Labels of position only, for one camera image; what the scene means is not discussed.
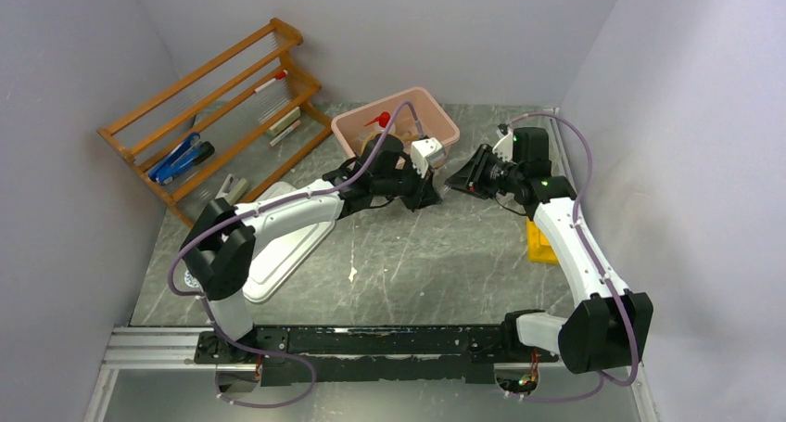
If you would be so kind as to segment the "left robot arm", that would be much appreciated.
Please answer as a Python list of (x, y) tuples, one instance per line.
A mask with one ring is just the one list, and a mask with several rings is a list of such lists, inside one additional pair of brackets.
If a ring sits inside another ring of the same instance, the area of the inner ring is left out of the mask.
[(198, 283), (197, 295), (222, 332), (220, 351), (242, 363), (257, 348), (243, 287), (252, 264), (275, 239), (303, 228), (333, 223), (373, 208), (376, 198), (400, 200), (410, 211), (440, 203), (434, 169), (445, 159), (433, 137), (406, 148), (398, 138), (377, 135), (359, 155), (288, 194), (252, 203), (209, 203), (178, 253)]

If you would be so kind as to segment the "white red-capped squeeze bottle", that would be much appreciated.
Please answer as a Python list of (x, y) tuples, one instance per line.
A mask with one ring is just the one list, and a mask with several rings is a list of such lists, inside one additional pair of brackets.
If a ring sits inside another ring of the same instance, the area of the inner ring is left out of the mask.
[(390, 120), (391, 114), (388, 111), (382, 111), (372, 120), (364, 124), (363, 127), (368, 132), (366, 139), (372, 140), (383, 133), (390, 124)]

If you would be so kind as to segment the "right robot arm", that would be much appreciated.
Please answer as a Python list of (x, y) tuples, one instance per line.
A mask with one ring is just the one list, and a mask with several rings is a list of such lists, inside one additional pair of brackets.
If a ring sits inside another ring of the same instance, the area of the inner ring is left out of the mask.
[(574, 374), (640, 363), (653, 303), (622, 280), (584, 225), (570, 181), (551, 172), (549, 136), (536, 127), (503, 127), (446, 182), (480, 199), (512, 195), (545, 236), (569, 285), (574, 311), (566, 318), (544, 311), (509, 313), (502, 353), (524, 360), (535, 348), (557, 354)]

